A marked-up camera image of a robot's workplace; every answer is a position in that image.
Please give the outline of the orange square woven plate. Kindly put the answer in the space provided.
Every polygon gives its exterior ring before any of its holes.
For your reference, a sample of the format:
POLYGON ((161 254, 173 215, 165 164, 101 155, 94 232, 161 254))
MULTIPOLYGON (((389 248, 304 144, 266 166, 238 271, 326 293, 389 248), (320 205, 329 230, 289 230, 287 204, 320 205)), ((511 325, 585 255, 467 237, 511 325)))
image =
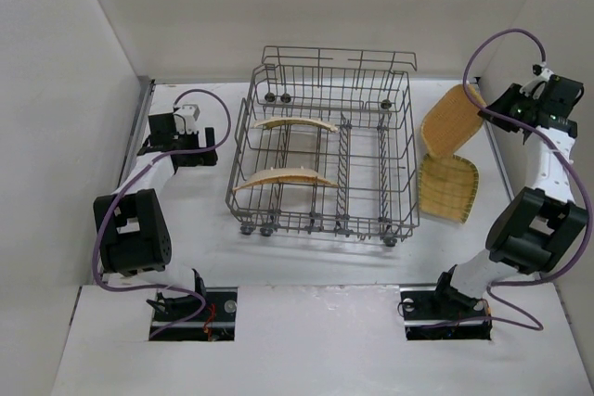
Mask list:
POLYGON ((420 136, 433 158, 448 158, 465 145, 482 127, 479 115, 485 102, 471 85, 450 88, 425 115, 420 136))

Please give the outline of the yellow rectangular bamboo mat plate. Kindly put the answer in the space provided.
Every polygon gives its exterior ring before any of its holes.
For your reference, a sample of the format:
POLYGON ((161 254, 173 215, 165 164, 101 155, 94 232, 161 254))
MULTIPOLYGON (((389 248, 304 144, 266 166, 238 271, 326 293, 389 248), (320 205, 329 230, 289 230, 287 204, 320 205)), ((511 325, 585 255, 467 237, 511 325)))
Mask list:
POLYGON ((337 133, 339 131, 339 128, 330 122, 300 117, 272 117, 265 120, 256 121, 252 125, 252 128, 271 130, 281 126, 292 125, 316 127, 331 133, 337 133))

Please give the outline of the orange fish-shaped woven plate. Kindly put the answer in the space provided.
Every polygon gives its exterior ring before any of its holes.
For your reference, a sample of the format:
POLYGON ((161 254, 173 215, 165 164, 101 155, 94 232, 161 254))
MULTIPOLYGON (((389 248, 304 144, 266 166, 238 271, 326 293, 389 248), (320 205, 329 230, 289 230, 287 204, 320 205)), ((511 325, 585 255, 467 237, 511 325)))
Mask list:
POLYGON ((242 189, 269 184, 311 184, 338 187, 333 182, 313 169, 300 168, 270 168, 254 173, 245 183, 233 188, 234 192, 242 189))

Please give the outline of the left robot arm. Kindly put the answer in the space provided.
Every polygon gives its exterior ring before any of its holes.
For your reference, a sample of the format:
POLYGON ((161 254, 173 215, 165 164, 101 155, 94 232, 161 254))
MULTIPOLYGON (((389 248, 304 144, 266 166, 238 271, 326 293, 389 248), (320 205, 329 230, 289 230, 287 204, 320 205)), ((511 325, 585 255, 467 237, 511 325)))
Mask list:
POLYGON ((127 290, 103 282, 104 273, 130 277, 168 272, 173 244, 160 194, 179 169, 211 167, 218 161, 214 128, 204 128, 205 144, 200 143, 199 115, 190 105, 149 116, 148 136, 133 169, 115 191, 95 199, 92 273, 103 289, 127 290))

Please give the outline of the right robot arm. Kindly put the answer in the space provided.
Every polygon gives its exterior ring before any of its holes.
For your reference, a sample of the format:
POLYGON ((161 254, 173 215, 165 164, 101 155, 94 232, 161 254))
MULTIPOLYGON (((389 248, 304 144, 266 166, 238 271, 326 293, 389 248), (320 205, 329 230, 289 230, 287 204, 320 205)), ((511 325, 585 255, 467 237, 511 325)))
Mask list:
POLYGON ((496 127, 523 132, 529 184, 493 223, 485 249, 440 275, 435 300, 471 308, 498 282, 548 273, 588 224, 589 213, 576 205, 569 178, 577 137, 569 116, 583 94, 582 83, 544 70, 479 109, 479 116, 496 127))

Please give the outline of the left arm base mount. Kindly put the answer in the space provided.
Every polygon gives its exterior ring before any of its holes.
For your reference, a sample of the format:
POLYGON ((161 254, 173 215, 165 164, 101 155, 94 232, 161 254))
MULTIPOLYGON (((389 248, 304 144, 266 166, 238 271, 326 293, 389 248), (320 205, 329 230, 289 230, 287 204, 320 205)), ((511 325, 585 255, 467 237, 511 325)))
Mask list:
POLYGON ((238 313, 236 287, 210 287, 206 289, 206 306, 191 319, 180 322, 196 312, 201 302, 191 296, 164 296, 158 292, 151 307, 152 321, 149 341, 233 341, 238 313))

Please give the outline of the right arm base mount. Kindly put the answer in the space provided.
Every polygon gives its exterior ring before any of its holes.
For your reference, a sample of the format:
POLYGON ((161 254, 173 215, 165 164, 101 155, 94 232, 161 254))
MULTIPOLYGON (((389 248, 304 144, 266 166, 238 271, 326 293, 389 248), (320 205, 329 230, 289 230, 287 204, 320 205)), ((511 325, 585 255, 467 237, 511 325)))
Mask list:
POLYGON ((435 296, 434 287, 400 287, 397 311, 404 319, 406 339, 490 340, 489 310, 479 301, 471 304, 435 296))

